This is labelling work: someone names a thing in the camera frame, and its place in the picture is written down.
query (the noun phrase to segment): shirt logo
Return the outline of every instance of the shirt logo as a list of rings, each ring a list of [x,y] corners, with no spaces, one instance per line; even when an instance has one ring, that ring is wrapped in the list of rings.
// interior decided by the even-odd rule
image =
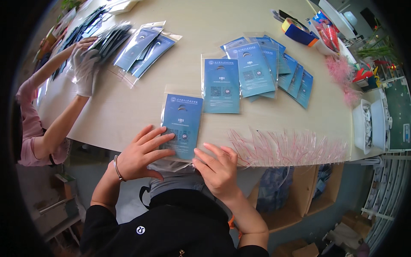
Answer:
[[[136,229],[136,232],[137,232],[137,234],[139,234],[139,235],[144,234],[144,232],[145,232],[145,227],[139,226],[139,227]]]

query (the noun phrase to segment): black shirt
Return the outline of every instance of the black shirt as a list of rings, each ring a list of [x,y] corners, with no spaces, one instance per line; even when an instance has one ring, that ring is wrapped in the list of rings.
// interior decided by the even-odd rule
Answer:
[[[234,247],[227,214],[201,192],[173,189],[151,199],[150,210],[118,224],[101,205],[87,210],[80,250],[91,256],[268,257],[256,245]]]

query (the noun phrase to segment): white glove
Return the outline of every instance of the white glove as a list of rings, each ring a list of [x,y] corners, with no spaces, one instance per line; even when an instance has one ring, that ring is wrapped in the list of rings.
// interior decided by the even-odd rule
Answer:
[[[81,96],[92,96],[93,85],[97,77],[98,70],[94,64],[100,60],[99,51],[93,49],[84,56],[83,50],[77,49],[72,54],[72,64],[74,66],[74,76],[77,84],[77,94]]]

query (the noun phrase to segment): silver bracelet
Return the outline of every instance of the silver bracelet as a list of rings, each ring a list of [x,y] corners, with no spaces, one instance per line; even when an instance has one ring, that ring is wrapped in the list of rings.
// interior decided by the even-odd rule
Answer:
[[[115,168],[115,171],[117,172],[117,175],[118,175],[118,179],[120,179],[121,181],[127,181],[127,180],[125,180],[121,175],[120,175],[120,172],[118,172],[118,168],[117,168],[117,157],[118,157],[118,155],[115,155],[114,156],[114,162],[113,162],[113,164],[114,164],[114,168]]]

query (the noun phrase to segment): white table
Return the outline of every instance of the white table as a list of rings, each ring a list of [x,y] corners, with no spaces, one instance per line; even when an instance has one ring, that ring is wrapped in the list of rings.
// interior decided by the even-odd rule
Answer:
[[[94,0],[81,10],[69,27],[70,32],[105,0]],[[268,31],[286,53],[294,57],[314,76],[314,85],[307,110],[285,92],[279,90],[275,100],[259,99],[250,103],[241,100],[241,114],[211,114],[202,116],[197,146],[203,142],[231,146],[224,131],[234,129],[244,137],[251,137],[249,128],[260,131],[282,132],[305,129],[329,139],[341,138],[348,142],[345,160],[366,156],[353,145],[351,110],[344,104],[343,93],[332,82],[325,65],[325,57],[314,47],[309,48],[288,38],[281,30],[270,9],[281,9],[300,21],[314,16],[307,0],[145,0],[129,13],[110,18],[104,27],[130,21],[133,28],[143,23],[167,20],[165,29],[183,35],[130,89],[124,81],[102,67],[94,89],[80,117],[68,137],[90,145],[122,151],[132,138],[147,124],[160,125],[165,100],[165,87],[174,93],[201,93],[200,54],[217,51],[219,43],[228,42],[242,32]],[[48,84],[46,96],[39,107],[42,124],[48,128],[76,94],[76,86],[60,74]],[[374,150],[367,156],[380,154]]]

